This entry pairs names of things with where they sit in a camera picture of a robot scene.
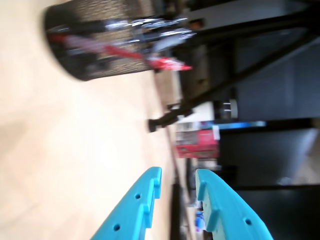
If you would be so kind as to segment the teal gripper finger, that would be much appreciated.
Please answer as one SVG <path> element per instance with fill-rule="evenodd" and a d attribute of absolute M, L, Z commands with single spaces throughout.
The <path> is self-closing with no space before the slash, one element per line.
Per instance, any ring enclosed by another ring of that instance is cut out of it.
<path fill-rule="evenodd" d="M 205 228 L 214 240 L 271 240 L 256 212 L 217 174 L 195 171 L 197 200 L 202 202 Z"/>
<path fill-rule="evenodd" d="M 161 197 L 162 168 L 147 169 L 131 186 L 102 225 L 93 240 L 144 240 L 152 227 L 155 200 Z"/>

